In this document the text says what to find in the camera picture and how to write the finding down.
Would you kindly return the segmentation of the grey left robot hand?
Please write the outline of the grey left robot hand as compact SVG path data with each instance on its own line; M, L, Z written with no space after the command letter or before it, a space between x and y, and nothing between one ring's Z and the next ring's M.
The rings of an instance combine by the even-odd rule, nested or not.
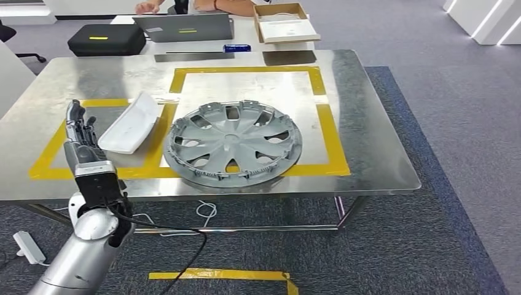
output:
M85 108L79 100L72 100L66 111L66 141L63 144L67 163L74 171L79 163L107 160L106 154L99 147L94 129L95 116L84 119Z

